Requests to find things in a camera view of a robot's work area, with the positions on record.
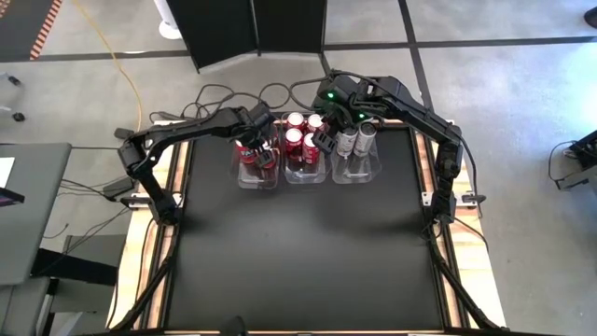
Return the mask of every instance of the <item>silver can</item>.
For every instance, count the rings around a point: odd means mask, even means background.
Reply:
[[[354,142],[358,131],[354,128],[347,128],[336,133],[336,152],[338,155],[347,157],[353,152]]]
[[[377,130],[372,123],[363,122],[360,124],[353,149],[353,153],[357,157],[367,156],[371,149],[371,145],[373,145],[373,140],[375,140],[375,134],[377,134]]]

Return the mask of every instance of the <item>black stand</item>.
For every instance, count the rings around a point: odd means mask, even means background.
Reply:
[[[597,7],[585,13],[585,21],[589,24],[589,26],[597,28]]]
[[[64,255],[45,248],[37,250],[32,276],[50,276],[61,279],[85,281],[91,284],[113,286],[117,282],[118,268],[101,262]]]

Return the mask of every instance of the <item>yellow cable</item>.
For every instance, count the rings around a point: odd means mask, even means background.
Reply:
[[[104,34],[102,34],[102,31],[97,26],[97,24],[95,23],[95,21],[93,21],[93,19],[87,13],[87,11],[85,10],[85,8],[83,8],[83,6],[81,6],[81,4],[78,2],[78,0],[73,0],[73,3],[78,8],[78,10],[81,12],[81,14],[83,14],[83,16],[85,17],[85,19],[87,20],[87,22],[91,25],[91,27],[93,27],[93,29],[95,30],[95,33],[97,33],[97,35],[102,39],[102,42],[104,42],[105,47],[108,49],[108,51],[110,51],[110,55],[112,55],[112,60],[114,60],[114,63],[116,64],[116,67],[118,68],[118,70],[120,71],[120,73],[125,78],[127,78],[127,81],[131,85],[131,89],[134,91],[134,95],[137,98],[137,132],[141,131],[141,118],[143,117],[143,105],[141,104],[141,95],[139,95],[139,91],[135,87],[135,85],[132,82],[132,80],[129,77],[129,75],[127,75],[127,73],[122,68],[122,65],[120,64],[120,62],[116,58],[116,55],[114,54],[114,51],[112,50],[112,48],[110,48],[110,45],[108,44],[108,41],[105,40]]]

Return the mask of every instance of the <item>gray table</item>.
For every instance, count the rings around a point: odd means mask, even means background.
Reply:
[[[25,196],[0,208],[0,286],[30,276],[70,152],[70,144],[0,146],[0,158],[15,158],[7,189]]]

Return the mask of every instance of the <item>red soda can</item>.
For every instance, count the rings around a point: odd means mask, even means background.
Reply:
[[[302,159],[307,164],[317,163],[319,160],[319,148],[313,143],[313,133],[305,135],[302,143]]]
[[[315,133],[315,131],[319,130],[321,132],[326,131],[326,125],[321,120],[321,116],[318,114],[312,114],[307,119],[307,129],[309,129],[310,133]]]
[[[236,140],[235,143],[236,149],[239,151],[239,156],[241,157],[241,162],[246,164],[254,163],[257,158],[256,152],[249,147],[243,146],[238,140]]]
[[[290,115],[288,115],[288,119],[286,119],[288,129],[296,128],[299,131],[302,131],[304,123],[305,117],[303,117],[299,112],[292,112]]]
[[[290,160],[300,160],[302,156],[302,132],[296,128],[286,131],[286,156]]]

